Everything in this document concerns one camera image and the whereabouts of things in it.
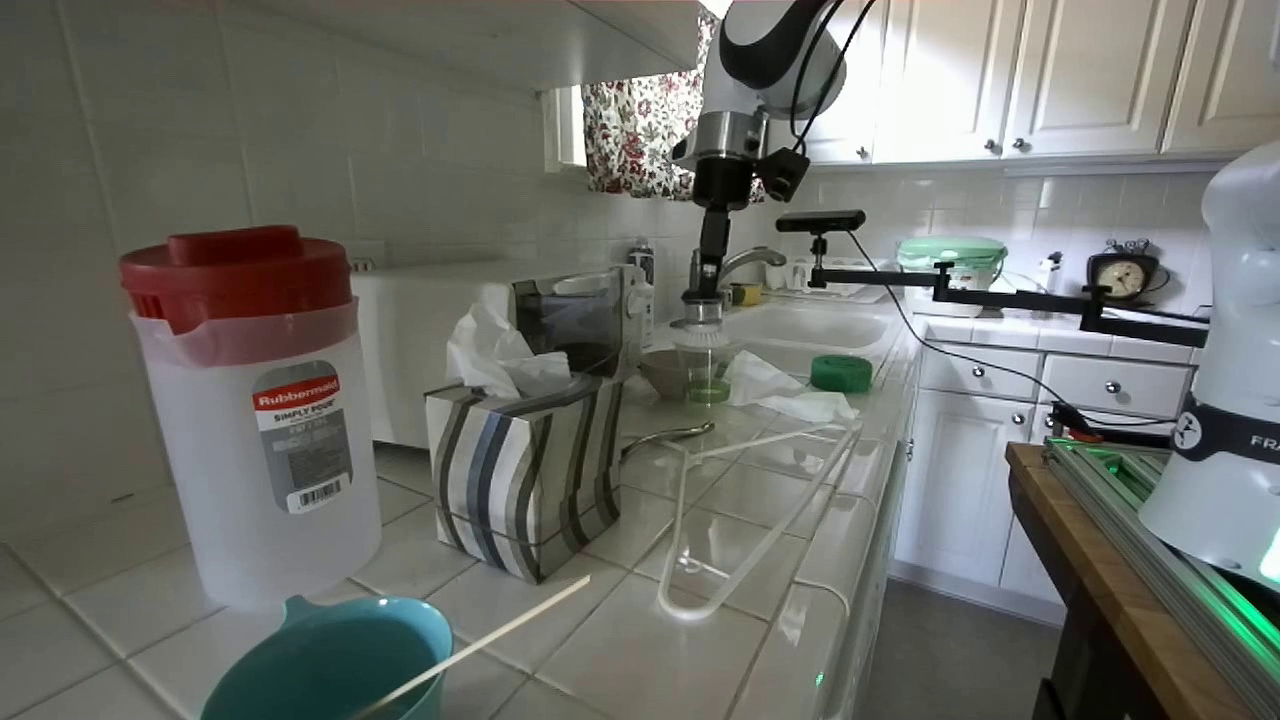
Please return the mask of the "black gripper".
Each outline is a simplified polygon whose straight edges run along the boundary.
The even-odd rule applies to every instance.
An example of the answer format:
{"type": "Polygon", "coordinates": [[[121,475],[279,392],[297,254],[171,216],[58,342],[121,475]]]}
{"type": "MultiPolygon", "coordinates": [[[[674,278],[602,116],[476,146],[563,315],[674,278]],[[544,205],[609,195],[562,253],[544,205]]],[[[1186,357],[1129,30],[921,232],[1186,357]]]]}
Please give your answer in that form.
{"type": "MultiPolygon", "coordinates": [[[[751,193],[751,165],[750,161],[699,161],[696,165],[696,184],[691,184],[691,199],[704,209],[704,225],[699,225],[699,253],[704,254],[722,254],[729,247],[729,216],[737,209],[750,205],[751,193]]],[[[704,298],[704,259],[691,247],[689,254],[689,288],[685,288],[685,304],[699,304],[704,298]]],[[[726,304],[726,288],[729,288],[729,254],[718,259],[718,275],[712,275],[712,304],[726,304]]]]}

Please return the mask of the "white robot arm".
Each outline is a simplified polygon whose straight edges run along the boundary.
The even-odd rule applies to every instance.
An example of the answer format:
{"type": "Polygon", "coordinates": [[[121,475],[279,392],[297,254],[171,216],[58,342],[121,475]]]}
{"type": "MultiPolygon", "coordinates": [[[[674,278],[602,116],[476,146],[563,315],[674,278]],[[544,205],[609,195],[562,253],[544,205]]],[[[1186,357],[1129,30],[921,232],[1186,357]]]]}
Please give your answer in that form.
{"type": "Polygon", "coordinates": [[[704,95],[674,161],[691,171],[704,209],[691,253],[689,304],[722,298],[732,213],[751,184],[792,199],[808,171],[808,124],[846,87],[846,50],[858,39],[830,30],[846,0],[732,0],[712,26],[704,95]]]}

